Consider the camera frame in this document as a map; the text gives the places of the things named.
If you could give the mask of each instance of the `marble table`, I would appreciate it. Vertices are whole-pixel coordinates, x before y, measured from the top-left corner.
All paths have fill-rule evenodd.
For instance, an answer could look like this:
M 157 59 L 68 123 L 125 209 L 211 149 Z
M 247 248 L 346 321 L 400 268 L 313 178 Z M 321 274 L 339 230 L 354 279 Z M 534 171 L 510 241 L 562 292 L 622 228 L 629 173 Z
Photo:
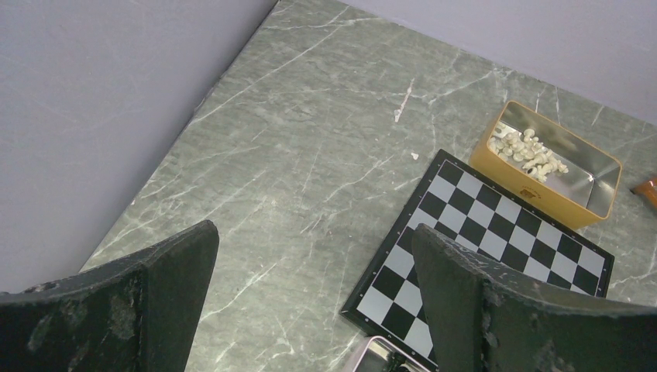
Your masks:
M 608 298 L 657 305 L 657 217 L 629 188 L 657 128 L 337 1 L 283 0 L 84 269 L 210 219 L 221 244 L 189 371 L 338 371 L 339 309 L 438 149 L 467 160 L 505 101 L 618 157 Z

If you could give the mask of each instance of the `white square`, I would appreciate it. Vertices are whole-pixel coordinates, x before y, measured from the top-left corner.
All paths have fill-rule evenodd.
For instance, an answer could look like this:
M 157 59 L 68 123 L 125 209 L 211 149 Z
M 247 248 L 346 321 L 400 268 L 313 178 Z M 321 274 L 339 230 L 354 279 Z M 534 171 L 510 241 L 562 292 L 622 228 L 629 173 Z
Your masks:
M 415 319 L 413 325 L 408 330 L 404 343 L 415 350 L 416 353 L 428 358 L 433 349 L 433 342 L 431 341 L 431 334 L 429 334 L 427 323 L 420 319 Z
M 473 198 L 476 198 L 476 196 L 479 194 L 479 190 L 481 190 L 482 185 L 483 182 L 477 180 L 472 174 L 463 172 L 463 175 L 461 176 L 461 179 L 459 180 L 459 183 L 456 185 L 456 187 L 461 189 L 461 191 L 465 192 L 466 194 L 472 196 Z
M 518 226 L 514 227 L 514 231 L 511 234 L 511 239 L 509 239 L 509 243 L 512 246 L 518 248 L 518 250 L 528 256 L 531 254 L 531 249 L 534 248 L 535 241 L 536 238 L 532 234 L 526 232 L 524 229 L 521 229 Z
M 456 190 L 456 186 L 450 184 L 445 178 L 440 176 L 436 176 L 428 188 L 428 192 L 431 192 L 444 202 L 449 202 L 449 198 L 452 197 L 454 190 Z
M 536 237 L 541 240 L 545 245 L 554 248 L 559 248 L 559 241 L 563 232 L 559 231 L 556 227 L 550 225 L 546 221 L 541 221 L 541 227 L 538 228 Z
M 369 287 L 363 298 L 361 298 L 356 310 L 376 324 L 381 324 L 386 318 L 386 314 L 392 304 L 393 301 L 386 297 L 385 294 L 377 291 L 374 287 Z
M 507 249 L 507 242 L 490 230 L 486 230 L 486 233 L 483 234 L 483 239 L 481 239 L 479 248 L 499 261 L 502 259 L 504 250 Z
M 481 204 L 480 201 L 475 200 L 472 208 L 468 212 L 468 217 L 470 217 L 474 222 L 480 224 L 483 227 L 488 227 L 490 220 L 493 219 L 495 211 L 488 208 L 487 206 Z
M 476 252 L 479 249 L 478 246 L 475 246 L 474 243 L 462 237 L 461 235 L 457 236 L 456 239 L 454 239 L 454 241 L 464 246 L 465 248 L 472 250 L 473 252 Z
M 552 262 L 551 270 L 558 274 L 560 277 L 572 283 L 573 278 L 575 277 L 575 270 L 577 270 L 577 263 L 562 255 L 560 252 L 557 252 L 555 259 Z
M 507 220 L 513 222 L 513 224 L 515 225 L 515 222 L 518 220 L 518 215 L 520 214 L 521 209 L 522 209 L 521 206 L 516 204 L 515 201 L 512 201 L 506 196 L 503 196 L 500 199 L 500 203 L 497 204 L 497 209 L 495 209 L 495 212 L 497 212 L 498 215 L 501 215 Z
M 538 262 L 537 260 L 534 260 L 533 258 L 529 257 L 529 259 L 527 260 L 527 265 L 525 266 L 525 271 L 523 271 L 523 273 L 525 273 L 530 277 L 533 277 L 534 279 L 547 282 L 548 276 L 550 275 L 550 269 L 543 266 L 543 264 Z
M 410 227 L 411 229 L 415 230 L 418 228 L 418 225 L 421 223 L 426 224 L 429 227 L 434 227 L 435 223 L 437 222 L 437 219 L 434 219 L 429 215 L 427 212 L 421 210 L 420 208 L 415 209 L 413 211 L 413 215 L 410 217 L 408 220 L 408 223 L 406 226 Z
M 463 223 L 466 221 L 466 215 L 461 213 L 458 209 L 452 207 L 451 205 L 446 205 L 445 209 L 442 211 L 440 218 L 438 219 L 440 223 L 447 226 L 448 229 L 451 229 L 453 232 L 458 233 L 461 231 Z
M 575 284 L 570 285 L 570 290 L 573 291 L 573 292 L 581 293 L 582 295 L 590 295 L 590 294 L 586 293 L 584 290 L 577 287 Z
M 602 275 L 602 268 L 604 267 L 604 258 L 583 246 L 578 264 L 596 277 L 600 277 Z
M 415 287 L 410 281 L 405 281 L 394 298 L 394 303 L 416 316 L 422 308 L 420 288 Z
M 407 277 L 414 265 L 413 255 L 400 246 L 393 246 L 384 265 L 401 277 Z

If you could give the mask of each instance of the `chessboard border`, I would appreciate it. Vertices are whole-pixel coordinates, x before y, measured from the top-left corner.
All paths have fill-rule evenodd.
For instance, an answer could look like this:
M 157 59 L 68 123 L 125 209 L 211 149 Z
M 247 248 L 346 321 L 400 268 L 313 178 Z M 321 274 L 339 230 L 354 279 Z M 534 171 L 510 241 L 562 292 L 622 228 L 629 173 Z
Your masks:
M 531 213 L 538 216 L 540 219 L 549 222 L 557 229 L 561 230 L 562 233 L 565 233 L 567 236 L 574 239 L 576 242 L 582 244 L 582 246 L 585 246 L 591 249 L 593 252 L 601 255 L 604 258 L 604 265 L 603 265 L 602 273 L 600 275 L 600 282 L 598 283 L 596 297 L 601 297 L 601 298 L 607 297 L 607 289 L 609 288 L 609 282 L 611 278 L 611 269 L 614 266 L 614 256 L 611 253 L 596 246 L 595 244 L 593 244 L 592 242 L 590 242 L 589 240 L 587 240 L 577 232 L 573 231 L 567 226 L 564 226 L 562 223 L 554 220 L 552 217 L 546 215 L 544 212 L 541 212 L 536 207 L 530 205 L 522 198 L 519 198 L 516 195 L 512 194 L 509 190 L 502 188 L 499 184 L 495 183 L 488 177 L 484 176 L 479 171 L 473 169 L 468 164 L 465 164 L 461 160 L 455 158 L 451 153 L 448 153 L 447 151 L 440 149 L 438 153 L 435 155 L 434 160 L 432 160 L 431 164 L 429 164 L 427 171 L 425 172 L 424 176 L 418 183 L 418 186 L 413 191 L 413 194 L 406 202 L 406 205 L 402 209 L 401 214 L 397 218 L 397 221 L 395 221 L 395 223 L 393 224 L 392 229 L 390 229 L 390 232 L 387 234 L 384 241 L 377 249 L 377 252 L 374 254 L 374 257 L 367 265 L 367 269 L 365 269 L 363 275 L 356 283 L 356 286 L 354 287 L 352 293 L 347 298 L 345 304 L 340 310 L 342 316 L 347 318 L 350 322 L 354 323 L 356 326 L 361 328 L 370 336 L 387 337 L 388 339 L 390 339 L 391 342 L 395 344 L 395 346 L 399 347 L 404 352 L 414 357 L 417 357 L 419 361 L 424 362 L 423 364 L 426 367 L 429 366 L 431 366 L 431 368 L 435 367 L 435 370 L 438 371 L 438 368 L 435 365 L 435 363 L 430 361 L 428 358 L 424 358 L 422 355 L 417 354 L 414 350 L 412 350 L 409 346 L 404 344 L 403 341 L 399 340 L 396 336 L 393 339 L 393 336 L 386 329 L 384 329 L 379 324 L 370 322 L 369 319 L 367 319 L 365 316 L 363 316 L 360 312 L 356 310 L 356 307 L 360 303 L 360 299 L 364 296 L 365 291 L 372 285 L 372 282 L 376 277 L 378 270 L 384 264 L 388 254 L 390 254 L 390 251 L 393 249 L 394 244 L 397 242 L 399 235 L 402 234 L 402 232 L 404 231 L 404 228 L 408 224 L 408 221 L 411 219 L 413 212 L 420 205 L 422 197 L 426 194 L 429 186 L 431 185 L 433 178 L 435 178 L 436 174 L 438 173 L 438 171 L 446 161 L 472 174 L 476 179 L 482 181 L 485 185 L 493 188 L 495 191 L 511 199 L 513 202 L 518 203 L 522 208 L 529 210 Z

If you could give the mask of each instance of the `pile of white chess pieces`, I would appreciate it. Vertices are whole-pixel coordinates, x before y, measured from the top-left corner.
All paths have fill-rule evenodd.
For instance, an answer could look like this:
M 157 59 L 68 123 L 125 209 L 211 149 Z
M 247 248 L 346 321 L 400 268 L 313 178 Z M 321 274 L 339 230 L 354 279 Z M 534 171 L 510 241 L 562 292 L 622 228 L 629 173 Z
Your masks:
M 503 131 L 507 125 L 499 122 L 496 128 Z M 501 139 L 491 137 L 488 148 L 504 161 L 508 162 L 510 158 L 518 163 L 524 161 L 522 169 L 539 182 L 547 181 L 548 174 L 554 171 L 568 173 L 568 167 L 556 159 L 552 150 L 543 146 L 534 135 L 533 129 L 526 129 L 522 134 L 513 131 Z

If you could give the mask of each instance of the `black and white checkered board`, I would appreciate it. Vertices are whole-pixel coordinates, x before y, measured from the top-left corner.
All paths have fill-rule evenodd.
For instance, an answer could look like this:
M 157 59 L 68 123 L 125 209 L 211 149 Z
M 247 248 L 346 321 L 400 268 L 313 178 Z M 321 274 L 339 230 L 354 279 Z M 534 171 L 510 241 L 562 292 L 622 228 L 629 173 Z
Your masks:
M 342 307 L 429 369 L 438 370 L 411 254 L 419 223 L 540 281 L 607 294 L 611 254 L 440 150 Z

